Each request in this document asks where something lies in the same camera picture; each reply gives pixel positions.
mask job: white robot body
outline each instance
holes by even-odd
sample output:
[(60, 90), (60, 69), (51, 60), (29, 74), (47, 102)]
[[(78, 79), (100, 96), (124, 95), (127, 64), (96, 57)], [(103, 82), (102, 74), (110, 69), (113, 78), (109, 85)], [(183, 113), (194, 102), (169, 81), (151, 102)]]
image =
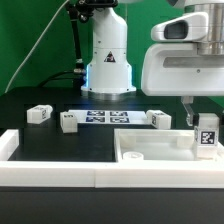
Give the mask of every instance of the white robot body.
[(185, 14), (152, 29), (152, 39), (162, 43), (146, 53), (143, 92), (160, 96), (223, 96), (224, 0), (168, 1), (174, 7), (185, 8)]
[(132, 67), (127, 62), (127, 24), (112, 8), (95, 10), (93, 59), (81, 90), (83, 95), (109, 100), (136, 91)]
[(142, 90), (149, 96), (223, 96), (224, 56), (200, 56), (196, 43), (155, 44), (148, 49)]

